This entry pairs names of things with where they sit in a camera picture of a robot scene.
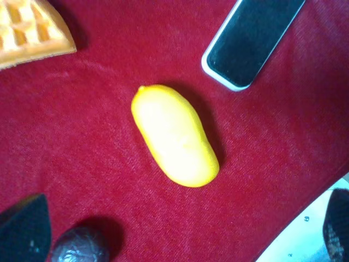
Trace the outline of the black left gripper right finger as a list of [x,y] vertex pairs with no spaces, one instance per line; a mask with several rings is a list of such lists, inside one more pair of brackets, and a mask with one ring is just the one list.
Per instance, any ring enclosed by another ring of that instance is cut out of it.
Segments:
[[348,189],[333,190],[322,228],[331,261],[348,261],[348,212]]

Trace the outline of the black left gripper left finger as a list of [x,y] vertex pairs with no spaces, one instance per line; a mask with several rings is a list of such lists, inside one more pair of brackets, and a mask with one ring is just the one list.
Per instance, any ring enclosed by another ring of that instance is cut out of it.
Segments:
[[1,212],[1,261],[45,261],[51,241],[44,194],[30,195]]

